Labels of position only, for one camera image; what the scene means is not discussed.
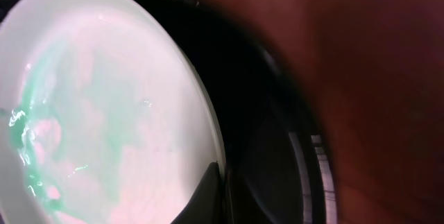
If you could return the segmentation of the white plate with green stain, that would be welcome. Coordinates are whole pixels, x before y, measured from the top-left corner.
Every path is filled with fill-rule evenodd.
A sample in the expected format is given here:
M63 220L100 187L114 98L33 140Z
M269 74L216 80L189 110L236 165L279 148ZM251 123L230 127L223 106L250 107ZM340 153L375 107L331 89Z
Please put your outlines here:
M1 23L5 223L172 223L225 153L196 70L133 0L19 0Z

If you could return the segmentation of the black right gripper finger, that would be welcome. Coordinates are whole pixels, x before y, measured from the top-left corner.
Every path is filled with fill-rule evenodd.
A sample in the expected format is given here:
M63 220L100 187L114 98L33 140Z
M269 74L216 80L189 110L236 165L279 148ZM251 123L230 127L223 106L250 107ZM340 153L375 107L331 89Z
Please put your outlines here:
M223 221L219 165L209 164L185 208L171 224L220 224Z

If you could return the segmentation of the round black tray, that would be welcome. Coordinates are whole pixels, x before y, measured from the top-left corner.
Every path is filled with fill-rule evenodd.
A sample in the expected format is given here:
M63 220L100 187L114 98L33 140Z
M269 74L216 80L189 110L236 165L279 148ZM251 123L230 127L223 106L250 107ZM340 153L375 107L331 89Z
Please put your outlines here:
M199 72L228 156L222 223L336 223L336 192L311 110L268 51L199 0L135 0Z

